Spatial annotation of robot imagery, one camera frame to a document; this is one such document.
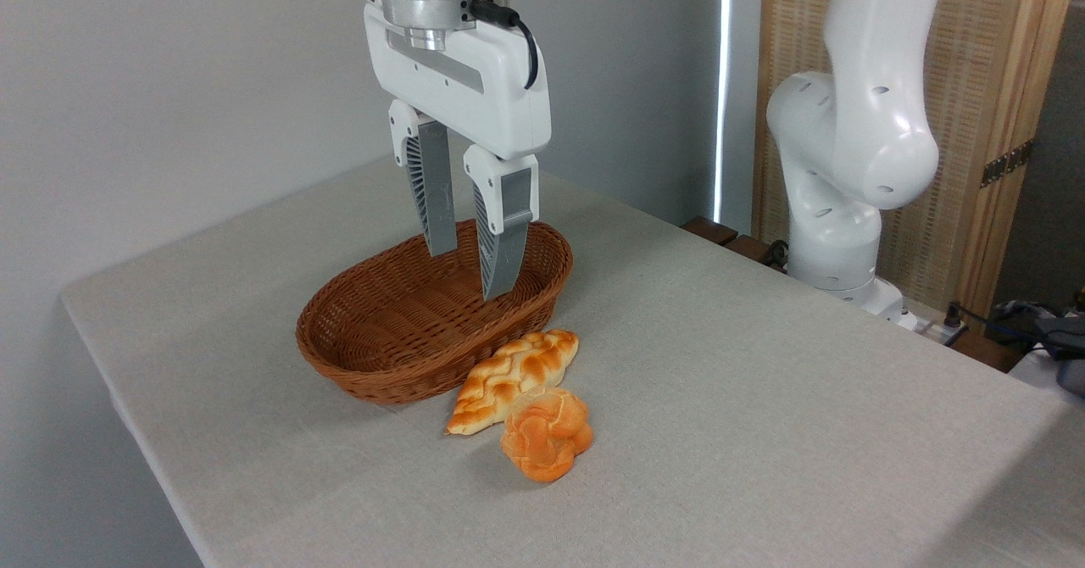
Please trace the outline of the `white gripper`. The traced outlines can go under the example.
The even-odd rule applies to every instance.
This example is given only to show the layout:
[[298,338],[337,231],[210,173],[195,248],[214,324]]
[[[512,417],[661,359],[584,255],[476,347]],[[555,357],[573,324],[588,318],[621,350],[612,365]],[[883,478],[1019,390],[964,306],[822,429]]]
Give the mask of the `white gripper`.
[[545,63],[525,89],[529,54],[519,33],[483,23],[447,33],[442,51],[418,49],[372,3],[363,8],[363,27],[376,81],[396,98],[392,151],[407,170],[433,258],[458,244],[447,127],[475,143],[464,167],[474,185],[483,298],[492,301],[513,289],[528,227],[539,217],[532,154],[553,135]]

